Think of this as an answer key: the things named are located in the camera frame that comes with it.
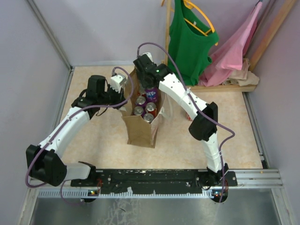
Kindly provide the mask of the tan canvas tote bag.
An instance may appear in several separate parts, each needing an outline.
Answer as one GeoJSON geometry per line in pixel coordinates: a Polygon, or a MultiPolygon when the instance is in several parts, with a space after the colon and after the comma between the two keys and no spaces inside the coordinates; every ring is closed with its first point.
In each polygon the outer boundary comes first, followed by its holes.
{"type": "Polygon", "coordinates": [[[162,126],[165,120],[171,119],[173,116],[172,103],[165,93],[159,91],[157,117],[153,122],[147,123],[140,115],[133,115],[140,85],[135,69],[133,69],[129,75],[132,78],[132,82],[129,80],[126,82],[124,97],[128,98],[130,93],[133,95],[130,97],[130,100],[120,108],[122,119],[127,128],[127,143],[139,147],[155,148],[158,128],[162,126]]]}

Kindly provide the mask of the pink shirt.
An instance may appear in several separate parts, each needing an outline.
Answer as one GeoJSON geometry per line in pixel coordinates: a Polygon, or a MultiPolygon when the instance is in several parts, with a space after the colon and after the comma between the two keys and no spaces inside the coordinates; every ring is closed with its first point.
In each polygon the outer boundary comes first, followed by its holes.
{"type": "Polygon", "coordinates": [[[199,85],[206,87],[221,85],[233,70],[242,69],[243,59],[256,30],[257,17],[262,6],[263,3],[259,1],[238,30],[210,56],[212,64],[200,76],[199,85]]]}

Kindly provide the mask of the purple fanta can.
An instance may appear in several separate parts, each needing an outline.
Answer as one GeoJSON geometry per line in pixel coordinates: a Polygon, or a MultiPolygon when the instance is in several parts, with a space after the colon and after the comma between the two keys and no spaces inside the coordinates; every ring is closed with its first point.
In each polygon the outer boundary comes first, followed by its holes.
{"type": "Polygon", "coordinates": [[[145,93],[148,102],[156,103],[159,100],[157,87],[145,89],[145,93]]]}
{"type": "Polygon", "coordinates": [[[146,113],[143,116],[143,120],[150,124],[154,120],[154,116],[151,113],[146,113]]]}
{"type": "Polygon", "coordinates": [[[135,101],[136,106],[139,106],[139,107],[145,109],[146,104],[147,104],[147,99],[144,96],[138,96],[137,97],[137,99],[135,101]]]}
{"type": "Polygon", "coordinates": [[[141,106],[136,106],[134,109],[133,109],[133,115],[140,115],[140,116],[144,116],[145,114],[145,110],[141,107],[141,106]]]}

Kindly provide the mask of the wooden clothes rack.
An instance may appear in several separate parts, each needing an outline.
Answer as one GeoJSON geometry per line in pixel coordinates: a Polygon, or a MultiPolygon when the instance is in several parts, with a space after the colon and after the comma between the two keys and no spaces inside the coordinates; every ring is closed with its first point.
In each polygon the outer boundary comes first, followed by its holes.
{"type": "MultiPolygon", "coordinates": [[[[258,24],[256,31],[254,32],[253,38],[256,38],[258,34],[261,33],[260,29],[266,24],[267,20],[270,17],[274,8],[278,5],[278,0],[271,0],[269,1],[264,14],[262,15],[261,22],[258,24]]],[[[280,9],[277,10],[276,15],[272,18],[269,26],[267,27],[264,36],[261,38],[259,44],[255,47],[255,51],[252,55],[250,55],[250,71],[253,71],[257,66],[259,60],[262,58],[264,53],[266,52],[268,46],[272,42],[273,38],[275,37],[276,33],[278,32],[279,28],[282,26],[283,22],[289,15],[290,11],[293,7],[298,3],[298,0],[284,0],[283,3],[280,5],[280,9]]],[[[172,4],[170,0],[163,0],[161,2],[161,7],[166,6],[166,25],[165,25],[165,47],[169,47],[169,27],[170,27],[170,17],[171,12],[174,11],[172,8],[172,4]]],[[[192,10],[195,9],[198,11],[202,17],[206,20],[207,24],[209,25],[209,30],[207,32],[203,32],[202,30],[198,30],[203,35],[207,35],[210,32],[215,31],[215,27],[213,23],[210,21],[209,17],[192,1],[186,0],[185,6],[192,10]]],[[[218,85],[218,86],[202,86],[196,85],[191,87],[192,90],[200,91],[200,92],[252,92],[256,89],[256,85],[245,85],[239,86],[237,84],[231,85],[218,85]]]]}

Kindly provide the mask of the green tank top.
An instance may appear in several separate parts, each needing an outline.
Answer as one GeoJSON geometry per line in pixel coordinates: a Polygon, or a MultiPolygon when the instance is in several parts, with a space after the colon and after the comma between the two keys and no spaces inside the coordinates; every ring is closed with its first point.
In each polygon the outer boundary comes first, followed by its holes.
{"type": "Polygon", "coordinates": [[[176,63],[183,81],[188,86],[199,83],[203,71],[212,63],[209,51],[219,41],[216,32],[209,31],[184,1],[174,2],[173,20],[169,28],[168,53],[176,63]]]}

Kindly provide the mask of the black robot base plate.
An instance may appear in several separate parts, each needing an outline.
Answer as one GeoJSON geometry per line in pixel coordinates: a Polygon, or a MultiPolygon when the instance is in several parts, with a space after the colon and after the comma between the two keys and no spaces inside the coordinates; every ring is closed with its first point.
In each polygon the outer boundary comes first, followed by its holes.
{"type": "Polygon", "coordinates": [[[101,194],[200,194],[205,187],[222,187],[222,174],[198,169],[93,169],[85,180],[72,180],[72,187],[96,187],[101,194]]]}

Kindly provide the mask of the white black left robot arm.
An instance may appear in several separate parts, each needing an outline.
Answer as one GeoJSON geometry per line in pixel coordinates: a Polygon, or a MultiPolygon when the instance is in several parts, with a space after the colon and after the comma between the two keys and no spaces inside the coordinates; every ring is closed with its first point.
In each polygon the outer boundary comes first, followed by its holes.
{"type": "Polygon", "coordinates": [[[84,162],[64,164],[64,152],[81,130],[101,108],[119,109],[125,104],[124,85],[126,77],[114,74],[109,80],[101,75],[92,75],[87,88],[71,104],[65,118],[38,145],[30,145],[26,150],[28,170],[25,183],[34,178],[42,183],[59,186],[67,180],[81,180],[87,186],[94,185],[98,175],[92,165],[84,162]]]}

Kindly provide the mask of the beige cloth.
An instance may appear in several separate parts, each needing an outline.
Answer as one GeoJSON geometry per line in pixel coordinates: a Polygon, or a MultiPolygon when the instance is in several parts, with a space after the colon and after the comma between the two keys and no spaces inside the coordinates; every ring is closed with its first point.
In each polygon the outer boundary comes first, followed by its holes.
{"type": "Polygon", "coordinates": [[[222,85],[257,85],[260,81],[259,77],[249,71],[249,59],[244,58],[241,70],[233,70],[230,76],[222,83],[222,85]]]}

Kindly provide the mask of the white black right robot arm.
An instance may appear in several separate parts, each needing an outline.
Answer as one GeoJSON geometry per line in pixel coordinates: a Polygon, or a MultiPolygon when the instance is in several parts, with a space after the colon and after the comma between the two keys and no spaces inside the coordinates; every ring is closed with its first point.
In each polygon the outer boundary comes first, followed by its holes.
{"type": "Polygon", "coordinates": [[[226,180],[228,165],[221,161],[217,141],[217,126],[207,118],[218,120],[218,106],[199,99],[186,90],[184,85],[172,70],[164,65],[157,65],[151,60],[151,55],[143,54],[134,60],[138,80],[147,90],[158,89],[170,96],[180,105],[192,119],[188,130],[190,134],[203,144],[207,158],[207,169],[210,182],[216,186],[226,180]]]}

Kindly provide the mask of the red coca-cola can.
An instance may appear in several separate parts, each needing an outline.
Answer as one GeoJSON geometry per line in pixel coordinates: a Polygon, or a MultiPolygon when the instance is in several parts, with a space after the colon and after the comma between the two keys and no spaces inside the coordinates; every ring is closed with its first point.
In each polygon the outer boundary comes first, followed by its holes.
{"type": "Polygon", "coordinates": [[[145,107],[146,113],[152,114],[154,117],[157,117],[157,107],[153,102],[148,102],[145,107]]]}

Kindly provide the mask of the aluminium frame rail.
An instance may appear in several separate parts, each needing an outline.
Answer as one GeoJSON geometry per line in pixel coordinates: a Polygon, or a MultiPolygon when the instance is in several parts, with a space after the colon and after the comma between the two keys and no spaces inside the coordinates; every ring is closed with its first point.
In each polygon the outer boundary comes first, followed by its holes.
{"type": "Polygon", "coordinates": [[[137,170],[93,169],[86,180],[67,181],[63,186],[36,189],[39,198],[209,198],[222,203],[234,189],[282,188],[278,170],[229,170],[225,181],[213,181],[204,169],[137,170]]]}

